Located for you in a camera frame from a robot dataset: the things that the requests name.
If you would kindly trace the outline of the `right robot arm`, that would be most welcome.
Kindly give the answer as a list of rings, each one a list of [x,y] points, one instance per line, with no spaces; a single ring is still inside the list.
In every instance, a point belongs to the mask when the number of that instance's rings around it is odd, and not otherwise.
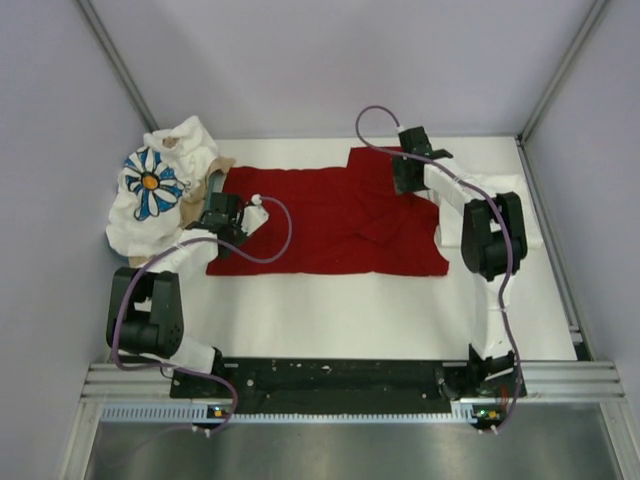
[[[460,253],[474,281],[475,315],[467,384],[487,396],[499,387],[516,401],[523,393],[521,355],[508,316],[511,284],[528,255],[523,204],[514,191],[492,193],[464,172],[424,128],[398,129],[401,152],[392,157],[398,193],[424,191],[461,219]]]

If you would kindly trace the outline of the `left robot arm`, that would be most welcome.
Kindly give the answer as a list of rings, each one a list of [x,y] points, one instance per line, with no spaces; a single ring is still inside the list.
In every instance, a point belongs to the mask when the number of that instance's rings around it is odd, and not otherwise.
[[[138,268],[114,274],[106,330],[114,363],[125,371],[174,368],[192,372],[192,384],[205,396],[226,387],[227,374],[216,366],[219,352],[186,333],[182,285],[242,243],[244,203],[238,195],[213,193],[200,218],[177,241]]]

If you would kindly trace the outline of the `red t shirt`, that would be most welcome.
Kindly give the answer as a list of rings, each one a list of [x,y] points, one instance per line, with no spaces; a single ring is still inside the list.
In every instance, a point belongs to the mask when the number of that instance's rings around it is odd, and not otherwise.
[[[226,192],[268,203],[268,221],[235,253],[212,261],[209,276],[380,273],[441,277],[449,263],[434,241],[439,209],[396,193],[392,158],[360,147],[344,167],[284,170],[237,167]]]

